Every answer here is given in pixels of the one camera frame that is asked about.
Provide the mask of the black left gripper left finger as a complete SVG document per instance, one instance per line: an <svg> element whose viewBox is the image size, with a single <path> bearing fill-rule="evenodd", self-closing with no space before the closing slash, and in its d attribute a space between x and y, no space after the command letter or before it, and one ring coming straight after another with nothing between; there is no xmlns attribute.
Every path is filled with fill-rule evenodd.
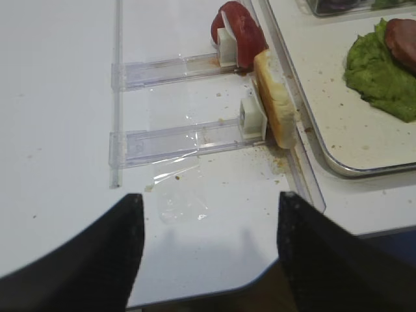
<svg viewBox="0 0 416 312"><path fill-rule="evenodd" d="M1 278L2 311L125 311L145 241L141 194L127 194L84 231Z"/></svg>

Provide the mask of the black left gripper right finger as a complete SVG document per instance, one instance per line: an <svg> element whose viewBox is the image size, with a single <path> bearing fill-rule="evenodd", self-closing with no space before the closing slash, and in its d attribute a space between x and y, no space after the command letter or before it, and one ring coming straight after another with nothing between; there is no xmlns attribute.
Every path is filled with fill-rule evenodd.
<svg viewBox="0 0 416 312"><path fill-rule="evenodd" d="M278 254L299 311L415 310L415 227L353 235L281 192Z"/></svg>

